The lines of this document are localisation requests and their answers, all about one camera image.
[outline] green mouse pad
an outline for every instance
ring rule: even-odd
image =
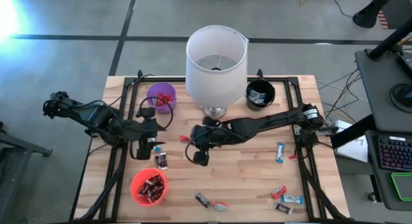
[[[401,201],[412,201],[412,173],[391,173],[395,192]]]

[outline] wooden tabletop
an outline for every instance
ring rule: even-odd
[[[299,78],[303,102],[317,106],[319,111],[323,113],[315,77],[311,75],[296,77]],[[123,83],[124,77],[108,77],[103,100],[110,104],[118,98],[121,95]],[[140,102],[145,98],[147,90],[153,84],[149,82],[139,84],[135,112],[137,112]],[[171,82],[171,84],[177,92],[174,120],[166,132],[159,132],[157,138],[158,141],[166,142],[166,144],[161,145],[161,148],[163,152],[167,153],[169,169],[164,172],[167,176],[169,190],[164,201],[155,207],[143,208],[136,204],[130,195],[131,181],[140,170],[155,167],[155,163],[153,155],[148,161],[133,160],[128,156],[118,221],[307,221],[304,205],[288,203],[289,207],[294,208],[294,213],[287,215],[273,209],[275,201],[270,196],[271,192],[281,185],[286,185],[289,195],[303,195],[297,161],[288,159],[289,156],[293,155],[295,149],[292,127],[286,126],[260,133],[244,144],[225,145],[222,148],[215,147],[209,152],[211,157],[207,167],[194,165],[184,157],[186,145],[179,142],[179,135],[189,136],[192,127],[201,124],[203,112],[188,96],[184,82]],[[245,104],[245,97],[242,97],[228,107],[223,119],[258,118],[287,111],[284,85],[280,82],[273,82],[273,85],[276,90],[276,98],[271,106],[259,112],[251,111]],[[126,102],[126,116],[129,112],[129,98],[130,95]],[[164,126],[169,120],[169,115],[156,114],[156,118],[160,125]],[[329,138],[319,137],[319,140],[330,144]],[[283,163],[275,161],[277,146],[280,142],[286,145]],[[102,145],[102,140],[94,139],[91,149],[100,145]],[[191,147],[189,156],[192,156],[194,152],[195,148]],[[109,154],[110,147],[105,147],[95,151],[88,158],[75,218],[86,213],[102,192]],[[314,154],[321,187],[340,212],[349,216],[332,149],[318,145],[314,148]],[[224,201],[228,203],[229,209],[225,212],[206,209],[194,199],[196,192],[202,193],[212,202]],[[315,216],[319,217],[315,193],[312,190],[311,195]],[[113,196],[110,198],[109,213],[113,205]]]

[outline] concrete floor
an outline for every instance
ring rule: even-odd
[[[115,35],[124,25],[130,0],[12,0],[20,27],[16,33],[39,35]],[[341,0],[350,15],[370,0]],[[136,0],[128,36],[188,37],[210,24],[237,29],[248,38],[383,40],[392,30],[378,23],[371,29],[354,25],[333,0]],[[19,138],[53,149],[51,158],[35,156],[15,201],[10,223],[67,221],[71,212],[90,138],[70,120],[42,116],[42,103],[53,91],[65,90],[79,101],[102,96],[118,41],[9,39],[0,42],[0,120]],[[259,44],[249,45],[249,73],[315,75],[329,83],[356,69],[353,53],[373,45]],[[115,75],[185,74],[185,42],[126,41]],[[334,86],[344,87],[345,79]],[[362,81],[352,92],[367,100]],[[320,90],[332,104],[339,89]],[[347,96],[345,102],[354,97]],[[370,114],[365,102],[343,108],[355,120]],[[332,113],[331,118],[344,119]],[[338,160],[340,169],[350,161]],[[407,223],[412,214],[372,204],[368,176],[342,170],[351,216],[362,221]]]

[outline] purple bowl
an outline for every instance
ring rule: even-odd
[[[172,107],[172,109],[174,109],[174,107],[176,107],[176,90],[174,89],[174,87],[172,85],[170,85],[169,83],[157,83],[153,86],[151,86],[149,88],[149,90],[147,91],[147,95],[146,97],[157,97],[158,93],[162,93],[163,95],[171,95],[173,100],[170,103],[170,106]],[[153,104],[153,100],[149,99],[147,100],[147,102],[149,103],[149,105],[151,107],[154,107],[158,112],[160,113],[170,113],[170,109],[168,105],[164,105],[164,106],[156,106],[155,104]]]

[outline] black keyboard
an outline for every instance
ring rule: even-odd
[[[378,137],[380,166],[412,172],[412,142]]]

